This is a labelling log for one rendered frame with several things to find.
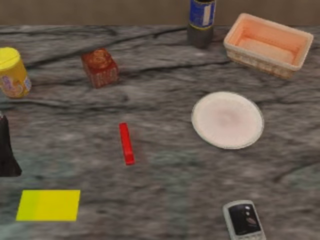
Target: yellow rectangle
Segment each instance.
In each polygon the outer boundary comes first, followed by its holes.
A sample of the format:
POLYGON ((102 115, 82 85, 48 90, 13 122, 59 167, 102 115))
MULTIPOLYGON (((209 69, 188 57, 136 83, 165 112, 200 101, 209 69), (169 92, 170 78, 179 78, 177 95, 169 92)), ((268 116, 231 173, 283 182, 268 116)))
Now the yellow rectangle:
POLYGON ((24 190, 16 221, 74 222, 80 190, 24 190))

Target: phone screen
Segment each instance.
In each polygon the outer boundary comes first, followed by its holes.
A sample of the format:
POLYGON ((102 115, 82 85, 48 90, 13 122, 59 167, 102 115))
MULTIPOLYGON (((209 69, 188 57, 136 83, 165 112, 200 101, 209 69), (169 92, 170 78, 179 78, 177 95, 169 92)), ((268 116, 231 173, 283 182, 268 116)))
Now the phone screen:
POLYGON ((261 231, 253 205, 232 206, 229 208, 229 214, 236 235, 243 236, 261 231))

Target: red stick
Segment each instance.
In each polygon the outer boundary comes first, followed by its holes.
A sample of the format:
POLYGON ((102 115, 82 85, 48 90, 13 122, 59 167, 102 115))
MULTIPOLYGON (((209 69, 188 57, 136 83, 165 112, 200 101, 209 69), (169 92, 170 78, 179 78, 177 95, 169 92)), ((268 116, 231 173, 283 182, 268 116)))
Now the red stick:
POLYGON ((125 122, 119 124, 119 130, 121 135, 123 155, 126 165, 135 164, 134 152, 131 146, 130 134, 128 125, 125 122))

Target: basket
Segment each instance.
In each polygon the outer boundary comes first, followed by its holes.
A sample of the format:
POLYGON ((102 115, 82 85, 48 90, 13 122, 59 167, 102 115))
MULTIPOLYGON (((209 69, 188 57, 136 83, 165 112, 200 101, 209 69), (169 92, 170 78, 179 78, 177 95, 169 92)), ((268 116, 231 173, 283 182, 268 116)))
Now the basket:
POLYGON ((305 62, 314 36, 242 13, 224 39, 234 62, 289 79, 305 62))

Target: table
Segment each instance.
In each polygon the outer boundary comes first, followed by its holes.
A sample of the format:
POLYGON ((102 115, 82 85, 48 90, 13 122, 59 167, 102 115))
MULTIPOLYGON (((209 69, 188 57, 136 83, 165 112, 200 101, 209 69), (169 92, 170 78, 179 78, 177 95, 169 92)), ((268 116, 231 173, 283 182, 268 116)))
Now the table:
POLYGON ((0 179, 1 240, 228 239, 222 206, 255 202, 267 239, 319 235, 319 27, 301 71, 282 80, 230 62, 217 27, 210 50, 181 26, 2 26, 0 44, 22 54, 33 88, 1 95, 23 173, 0 179), (91 88, 80 54, 107 47, 121 82, 91 88), (232 91, 257 103, 261 139, 226 151, 195 133, 204 95, 232 91), (125 166, 127 122, 136 165, 125 166), (22 190, 80 189, 77 222, 15 222, 22 190))

